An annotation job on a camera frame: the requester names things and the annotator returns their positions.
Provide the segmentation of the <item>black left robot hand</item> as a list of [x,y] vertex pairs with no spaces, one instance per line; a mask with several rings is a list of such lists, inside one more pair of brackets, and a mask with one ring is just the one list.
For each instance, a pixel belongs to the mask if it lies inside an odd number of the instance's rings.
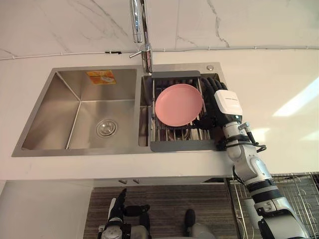
[[108,221],[124,221],[124,202],[127,189],[123,189],[117,198],[113,199],[109,208]]

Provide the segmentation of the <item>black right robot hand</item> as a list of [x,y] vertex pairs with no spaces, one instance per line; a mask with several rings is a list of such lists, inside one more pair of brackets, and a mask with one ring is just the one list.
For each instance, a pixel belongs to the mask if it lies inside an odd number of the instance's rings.
[[243,111],[235,92],[226,85],[210,77],[201,78],[204,86],[204,103],[206,113],[200,120],[194,120],[194,125],[200,129],[224,127],[231,122],[242,122]]

